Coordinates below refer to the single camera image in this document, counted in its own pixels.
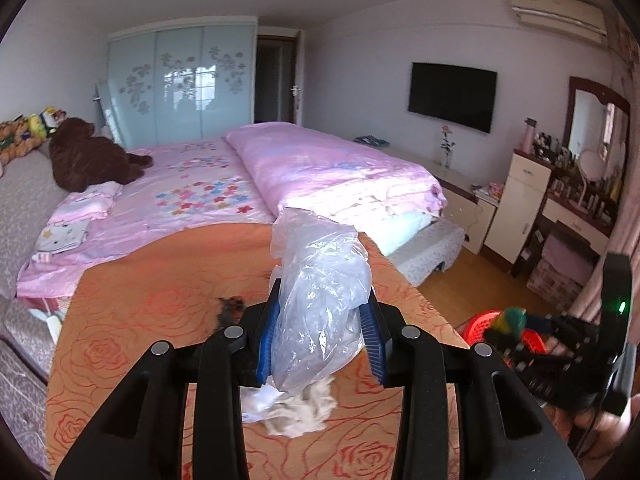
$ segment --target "silver bolt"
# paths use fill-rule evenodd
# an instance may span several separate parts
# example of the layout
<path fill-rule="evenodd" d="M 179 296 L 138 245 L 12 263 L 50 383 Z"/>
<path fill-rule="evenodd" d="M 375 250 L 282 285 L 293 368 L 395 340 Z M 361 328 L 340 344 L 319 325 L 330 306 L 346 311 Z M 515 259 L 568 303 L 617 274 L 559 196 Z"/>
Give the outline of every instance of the silver bolt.
<path fill-rule="evenodd" d="M 153 355 L 166 354 L 169 351 L 169 343 L 167 341 L 156 341 L 151 345 L 151 353 Z"/>
<path fill-rule="evenodd" d="M 242 327 L 238 325 L 232 325 L 225 328 L 225 337 L 228 339 L 238 339 L 243 333 L 244 330 L 242 330 Z"/>
<path fill-rule="evenodd" d="M 474 350 L 480 357 L 489 357 L 493 352 L 493 350 L 491 350 L 491 347 L 487 343 L 478 343 L 474 347 Z"/>
<path fill-rule="evenodd" d="M 400 333 L 407 339 L 418 339 L 420 337 L 420 329 L 416 326 L 403 326 Z"/>

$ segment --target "pink comforter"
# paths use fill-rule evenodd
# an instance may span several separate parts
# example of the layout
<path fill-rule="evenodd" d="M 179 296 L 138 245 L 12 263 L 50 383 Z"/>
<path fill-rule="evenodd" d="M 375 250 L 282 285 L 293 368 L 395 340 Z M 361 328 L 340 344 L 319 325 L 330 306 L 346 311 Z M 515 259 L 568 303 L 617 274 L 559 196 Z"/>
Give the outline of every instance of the pink comforter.
<path fill-rule="evenodd" d="M 437 214 L 447 203 L 418 164 L 295 124 L 251 124 L 225 139 L 274 215 L 298 207 L 366 232 L 390 215 Z"/>
<path fill-rule="evenodd" d="M 107 218 L 92 221 L 77 249 L 31 260 L 18 277 L 18 296 L 72 296 L 89 267 L 116 260 L 186 228 L 274 220 L 234 150 L 223 140 L 161 146 L 154 166 L 125 186 Z"/>

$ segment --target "pink thermos bottle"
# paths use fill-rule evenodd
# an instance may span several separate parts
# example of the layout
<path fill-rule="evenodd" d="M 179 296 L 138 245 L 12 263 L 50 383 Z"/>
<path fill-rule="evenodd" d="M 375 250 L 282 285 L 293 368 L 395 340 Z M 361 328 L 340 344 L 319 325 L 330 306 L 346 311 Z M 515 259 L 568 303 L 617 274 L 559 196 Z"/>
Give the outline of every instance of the pink thermos bottle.
<path fill-rule="evenodd" d="M 536 137 L 537 121 L 527 118 L 524 123 L 527 125 L 522 139 L 522 151 L 530 155 L 533 152 L 533 139 Z"/>

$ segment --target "red plastic basket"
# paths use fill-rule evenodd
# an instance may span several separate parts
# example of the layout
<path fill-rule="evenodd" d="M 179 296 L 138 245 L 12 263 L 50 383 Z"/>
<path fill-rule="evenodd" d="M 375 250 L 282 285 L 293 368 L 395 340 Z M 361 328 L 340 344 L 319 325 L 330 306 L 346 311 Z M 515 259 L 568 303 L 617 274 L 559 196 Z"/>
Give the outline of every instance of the red plastic basket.
<path fill-rule="evenodd" d="M 489 328 L 494 317 L 498 316 L 501 312 L 501 310 L 489 310 L 488 312 L 483 312 L 471 318 L 466 324 L 462 339 L 464 339 L 469 346 L 484 341 L 484 331 Z M 545 343 L 537 332 L 526 329 L 522 333 L 522 342 L 527 345 L 532 352 L 546 354 Z"/>

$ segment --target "orange tablecloth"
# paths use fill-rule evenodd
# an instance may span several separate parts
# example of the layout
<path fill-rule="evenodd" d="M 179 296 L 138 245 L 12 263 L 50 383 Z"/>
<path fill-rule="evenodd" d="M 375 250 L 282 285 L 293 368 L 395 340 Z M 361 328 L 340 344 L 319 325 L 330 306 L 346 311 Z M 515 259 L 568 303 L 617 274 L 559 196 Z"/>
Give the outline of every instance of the orange tablecloth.
<path fill-rule="evenodd" d="M 440 341 L 460 336 L 365 237 L 379 300 L 397 305 L 407 323 Z M 204 341 L 215 329 L 220 297 L 265 301 L 274 261 L 271 227 L 218 224 L 185 230 L 120 260 L 85 272 L 69 307 L 54 356 L 46 411 L 46 444 L 55 471 L 96 409 L 156 340 L 174 346 Z M 391 475 L 401 389 L 383 390 L 361 352 L 336 374 L 339 406 L 325 431 L 287 439 L 245 425 L 252 480 L 358 478 Z M 452 390 L 450 478 L 458 477 L 458 432 Z M 191 479 L 193 395 L 188 401 L 183 480 Z"/>

